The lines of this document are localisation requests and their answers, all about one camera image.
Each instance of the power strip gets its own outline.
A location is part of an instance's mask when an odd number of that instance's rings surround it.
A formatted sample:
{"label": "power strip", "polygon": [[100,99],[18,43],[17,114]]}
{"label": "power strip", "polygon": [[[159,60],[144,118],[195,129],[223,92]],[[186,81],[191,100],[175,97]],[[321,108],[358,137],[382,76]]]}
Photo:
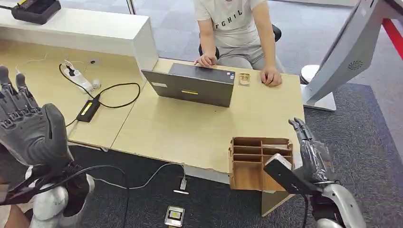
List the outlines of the power strip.
{"label": "power strip", "polygon": [[[79,70],[74,69],[74,76],[70,75],[70,70],[68,68],[63,70],[64,75],[66,75],[70,80],[84,87],[89,93],[93,90],[92,84],[82,75]],[[78,87],[82,93],[86,93],[82,88]]]}

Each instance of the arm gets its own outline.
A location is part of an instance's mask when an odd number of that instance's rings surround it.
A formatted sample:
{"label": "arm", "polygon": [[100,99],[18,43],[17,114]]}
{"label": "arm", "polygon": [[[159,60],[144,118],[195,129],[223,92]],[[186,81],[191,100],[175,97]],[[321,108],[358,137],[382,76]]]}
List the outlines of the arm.
{"label": "arm", "polygon": [[278,86],[283,80],[276,69],[275,41],[267,2],[262,1],[253,7],[252,14],[265,56],[265,67],[260,73],[261,81],[267,86]]}
{"label": "arm", "polygon": [[[0,177],[0,184],[2,184],[4,181]],[[11,205],[11,206],[0,206],[0,213],[5,213],[5,215],[0,216],[0,227],[3,223],[5,223],[4,228],[28,228],[29,227],[29,222],[27,217],[22,213],[21,209],[17,205]]]}
{"label": "arm", "polygon": [[198,20],[200,29],[200,44],[203,53],[208,56],[215,55],[214,32],[211,19]]}
{"label": "arm", "polygon": [[196,20],[200,29],[200,44],[203,55],[194,64],[211,67],[217,61],[215,56],[214,31],[210,13],[200,0],[193,0]]}
{"label": "arm", "polygon": [[265,55],[266,66],[276,67],[276,51],[273,28],[271,26],[269,7],[266,1],[259,3],[252,11],[258,29],[260,44]]}

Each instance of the laptop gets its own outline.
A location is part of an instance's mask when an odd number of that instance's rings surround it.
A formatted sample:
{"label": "laptop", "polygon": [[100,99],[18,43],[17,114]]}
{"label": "laptop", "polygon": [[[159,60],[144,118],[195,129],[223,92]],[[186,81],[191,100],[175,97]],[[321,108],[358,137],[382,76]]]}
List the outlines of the laptop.
{"label": "laptop", "polygon": [[168,74],[141,70],[159,96],[229,107],[235,72],[173,64]]}

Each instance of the wooden organizer box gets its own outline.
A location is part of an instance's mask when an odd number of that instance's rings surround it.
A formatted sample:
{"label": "wooden organizer box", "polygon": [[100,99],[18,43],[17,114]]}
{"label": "wooden organizer box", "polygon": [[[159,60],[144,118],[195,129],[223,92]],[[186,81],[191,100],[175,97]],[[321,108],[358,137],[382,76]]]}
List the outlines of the wooden organizer box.
{"label": "wooden organizer box", "polygon": [[230,187],[237,190],[285,191],[263,167],[276,153],[291,164],[289,139],[234,137],[230,146]]}

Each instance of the hand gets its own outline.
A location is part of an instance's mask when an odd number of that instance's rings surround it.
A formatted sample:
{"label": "hand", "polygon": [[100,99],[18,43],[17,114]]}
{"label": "hand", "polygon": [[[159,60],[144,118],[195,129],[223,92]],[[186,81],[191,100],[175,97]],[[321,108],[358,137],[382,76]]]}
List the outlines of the hand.
{"label": "hand", "polygon": [[273,66],[266,66],[260,72],[260,78],[262,83],[270,87],[278,86],[283,83],[280,73],[278,73],[277,69]]}
{"label": "hand", "polygon": [[215,65],[215,63],[217,62],[217,57],[215,55],[211,55],[211,54],[203,54],[202,56],[200,56],[195,62],[194,64],[199,64],[201,67],[211,67],[213,65]]}
{"label": "hand", "polygon": [[310,183],[334,181],[335,169],[326,145],[317,140],[304,121],[288,121],[294,127],[300,145],[304,179]]}
{"label": "hand", "polygon": [[18,92],[9,79],[9,71],[0,66],[0,143],[24,165],[66,164],[72,160],[67,146],[64,117],[53,104],[38,107],[18,74]]}

